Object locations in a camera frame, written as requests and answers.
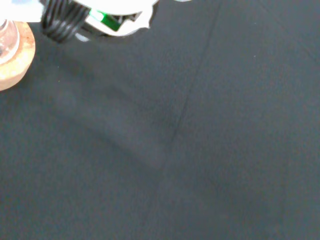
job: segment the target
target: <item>white object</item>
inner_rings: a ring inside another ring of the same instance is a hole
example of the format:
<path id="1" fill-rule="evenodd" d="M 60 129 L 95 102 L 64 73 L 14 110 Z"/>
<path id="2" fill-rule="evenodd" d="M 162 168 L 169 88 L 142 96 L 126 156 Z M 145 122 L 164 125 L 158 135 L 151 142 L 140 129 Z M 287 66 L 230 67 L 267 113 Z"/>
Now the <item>white object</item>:
<path id="1" fill-rule="evenodd" d="M 75 0 L 96 11 L 114 16 L 125 16 L 140 13 L 135 21 L 126 20 L 118 31 L 113 31 L 96 17 L 89 16 L 86 22 L 99 31 L 123 37 L 139 29 L 149 28 L 153 15 L 153 5 L 158 0 Z M 39 0 L 0 0 L 0 18 L 18 22 L 38 23 L 41 21 L 44 6 Z"/>

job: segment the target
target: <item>black cable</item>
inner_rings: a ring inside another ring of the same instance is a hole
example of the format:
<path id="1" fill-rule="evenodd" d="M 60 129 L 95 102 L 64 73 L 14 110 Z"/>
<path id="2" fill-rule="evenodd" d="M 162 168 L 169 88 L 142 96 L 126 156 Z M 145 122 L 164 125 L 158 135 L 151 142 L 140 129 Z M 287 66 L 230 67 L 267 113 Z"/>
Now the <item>black cable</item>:
<path id="1" fill-rule="evenodd" d="M 65 43 L 85 24 L 89 13 L 89 8 L 73 0 L 47 0 L 41 18 L 42 33 Z"/>

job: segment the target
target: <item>glass jar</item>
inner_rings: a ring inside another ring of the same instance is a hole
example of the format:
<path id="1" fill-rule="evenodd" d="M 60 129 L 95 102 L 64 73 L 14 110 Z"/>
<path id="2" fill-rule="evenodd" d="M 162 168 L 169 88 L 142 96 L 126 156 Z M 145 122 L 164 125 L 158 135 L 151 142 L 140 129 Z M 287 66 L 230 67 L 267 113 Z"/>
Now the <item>glass jar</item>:
<path id="1" fill-rule="evenodd" d="M 20 35 L 16 24 L 0 19 L 0 65 L 9 61 L 17 52 Z"/>

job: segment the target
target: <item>white device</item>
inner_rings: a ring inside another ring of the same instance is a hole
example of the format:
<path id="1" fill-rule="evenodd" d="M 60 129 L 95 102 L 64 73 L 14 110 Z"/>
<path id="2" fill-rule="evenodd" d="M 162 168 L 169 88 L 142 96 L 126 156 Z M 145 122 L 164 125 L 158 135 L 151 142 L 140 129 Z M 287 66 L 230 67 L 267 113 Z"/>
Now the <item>white device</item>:
<path id="1" fill-rule="evenodd" d="M 159 0 L 73 0 L 90 9 L 85 24 L 101 34 L 125 37 L 140 29 L 149 28 Z M 47 0 L 0 0 L 0 21 L 39 23 Z"/>

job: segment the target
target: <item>black cloth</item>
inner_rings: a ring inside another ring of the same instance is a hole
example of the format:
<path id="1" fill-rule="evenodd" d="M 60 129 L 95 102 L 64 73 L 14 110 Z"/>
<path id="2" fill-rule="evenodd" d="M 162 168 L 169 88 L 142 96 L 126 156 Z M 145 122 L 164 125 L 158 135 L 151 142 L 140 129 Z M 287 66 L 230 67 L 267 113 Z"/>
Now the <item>black cloth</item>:
<path id="1" fill-rule="evenodd" d="M 160 2 L 0 93 L 0 239 L 320 239 L 320 2 Z"/>

